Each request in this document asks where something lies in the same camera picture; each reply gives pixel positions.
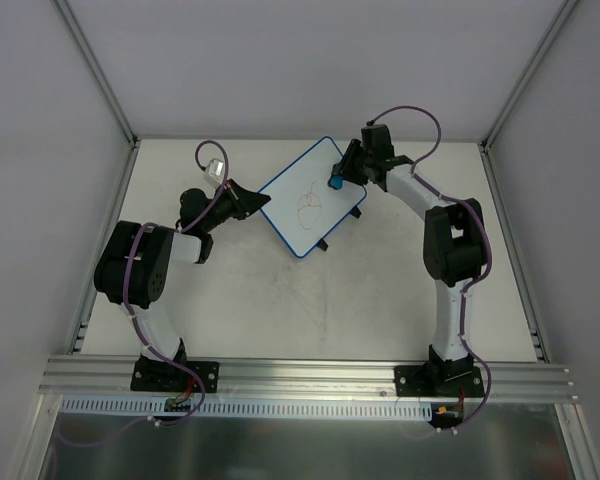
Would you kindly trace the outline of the blue whiteboard eraser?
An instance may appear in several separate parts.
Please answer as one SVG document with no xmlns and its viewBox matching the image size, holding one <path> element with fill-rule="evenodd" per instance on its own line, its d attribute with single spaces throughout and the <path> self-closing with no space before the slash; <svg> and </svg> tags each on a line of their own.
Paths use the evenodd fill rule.
<svg viewBox="0 0 600 480">
<path fill-rule="evenodd" d="M 344 178 L 342 175 L 332 175 L 328 180 L 328 186 L 334 190 L 341 190 Z"/>
</svg>

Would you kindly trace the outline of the blue framed whiteboard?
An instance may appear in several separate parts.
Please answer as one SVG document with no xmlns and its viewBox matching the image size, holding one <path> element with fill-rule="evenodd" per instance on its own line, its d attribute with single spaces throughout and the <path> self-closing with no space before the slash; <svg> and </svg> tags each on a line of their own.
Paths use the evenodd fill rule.
<svg viewBox="0 0 600 480">
<path fill-rule="evenodd" d="M 326 237 L 367 197 L 364 186 L 328 185 L 332 167 L 342 156 L 336 142 L 324 136 L 259 190 L 270 197 L 262 214 L 298 259 L 316 248 L 326 249 Z"/>
</svg>

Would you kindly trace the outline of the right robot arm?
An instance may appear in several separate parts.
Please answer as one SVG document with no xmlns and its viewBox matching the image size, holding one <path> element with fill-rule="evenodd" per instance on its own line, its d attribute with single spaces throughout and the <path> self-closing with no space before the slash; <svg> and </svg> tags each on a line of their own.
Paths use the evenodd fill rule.
<svg viewBox="0 0 600 480">
<path fill-rule="evenodd" d="M 401 200 L 424 222 L 423 262 L 436 287 L 436 325 L 428 359 L 418 367 L 394 368 L 399 397 L 480 398 L 482 377 L 469 346 L 471 288 L 489 271 L 491 250 L 485 239 L 480 203 L 444 195 L 416 173 L 416 162 L 395 153 L 389 128 L 368 122 L 350 141 L 328 181 L 373 183 Z"/>
</svg>

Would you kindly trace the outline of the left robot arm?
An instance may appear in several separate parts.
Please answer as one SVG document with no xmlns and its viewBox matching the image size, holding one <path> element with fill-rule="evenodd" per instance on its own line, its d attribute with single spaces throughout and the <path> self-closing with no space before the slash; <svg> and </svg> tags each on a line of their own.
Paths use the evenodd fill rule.
<svg viewBox="0 0 600 480">
<path fill-rule="evenodd" d="M 211 231 L 229 219 L 245 220 L 271 201 L 228 180 L 214 198 L 193 188 L 180 196 L 174 228 L 130 221 L 116 224 L 94 272 L 96 290 L 128 315 L 141 345 L 130 389 L 136 392 L 217 391 L 219 364 L 191 361 L 161 304 L 169 267 L 201 265 L 213 248 Z"/>
</svg>

